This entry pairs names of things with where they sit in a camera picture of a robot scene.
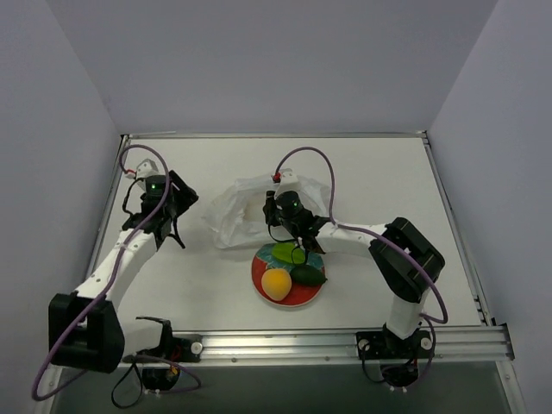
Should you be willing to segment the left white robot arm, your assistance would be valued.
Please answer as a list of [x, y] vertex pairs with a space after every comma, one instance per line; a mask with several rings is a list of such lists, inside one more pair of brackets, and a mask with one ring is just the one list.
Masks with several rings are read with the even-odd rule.
[[178, 219], [198, 201], [175, 172], [143, 180], [141, 210], [122, 226], [115, 246], [72, 293], [58, 293], [48, 306], [48, 358], [56, 366], [111, 373], [135, 354], [165, 361], [177, 346], [171, 323], [136, 317], [123, 324], [118, 308], [144, 265], [165, 239], [180, 239]]

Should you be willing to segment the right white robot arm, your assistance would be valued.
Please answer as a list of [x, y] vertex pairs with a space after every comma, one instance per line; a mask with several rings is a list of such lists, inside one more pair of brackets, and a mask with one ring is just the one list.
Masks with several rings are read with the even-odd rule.
[[307, 210], [295, 191], [268, 191], [263, 206], [267, 227], [281, 227], [304, 251], [349, 254], [373, 260], [393, 294], [383, 345], [392, 355], [414, 345], [423, 320], [446, 324], [449, 314], [436, 281], [445, 259], [407, 219], [383, 225], [338, 223]]

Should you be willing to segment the white translucent plastic bag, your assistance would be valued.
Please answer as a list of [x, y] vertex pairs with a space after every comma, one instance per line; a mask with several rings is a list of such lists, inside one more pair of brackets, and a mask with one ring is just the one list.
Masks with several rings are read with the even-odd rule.
[[[297, 176], [301, 183], [298, 195], [305, 208], [319, 216], [328, 215], [330, 187], [316, 179]], [[273, 241], [262, 211], [267, 191], [274, 191], [271, 174], [236, 179], [210, 202], [203, 219], [216, 248], [251, 248]], [[273, 228], [271, 233], [279, 240], [289, 236], [281, 227]]]

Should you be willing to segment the yellow-green fake fruit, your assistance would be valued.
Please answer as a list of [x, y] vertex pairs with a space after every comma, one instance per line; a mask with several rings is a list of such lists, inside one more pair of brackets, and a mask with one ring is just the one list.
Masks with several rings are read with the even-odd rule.
[[272, 256], [276, 260], [291, 265], [301, 265], [306, 262], [304, 250], [293, 242], [274, 244], [272, 247]]

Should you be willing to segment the dark green fake avocado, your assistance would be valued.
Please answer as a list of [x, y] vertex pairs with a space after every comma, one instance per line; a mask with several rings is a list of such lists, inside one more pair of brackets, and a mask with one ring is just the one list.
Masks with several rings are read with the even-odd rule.
[[322, 271], [309, 265], [294, 267], [290, 271], [290, 276], [293, 282], [306, 286], [320, 286], [327, 281]]

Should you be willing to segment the orange fake fruit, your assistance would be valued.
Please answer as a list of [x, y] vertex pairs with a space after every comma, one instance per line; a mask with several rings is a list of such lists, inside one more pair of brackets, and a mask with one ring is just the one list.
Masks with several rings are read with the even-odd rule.
[[281, 268], [266, 270], [260, 282], [263, 292], [275, 302], [283, 300], [292, 288], [290, 274]]

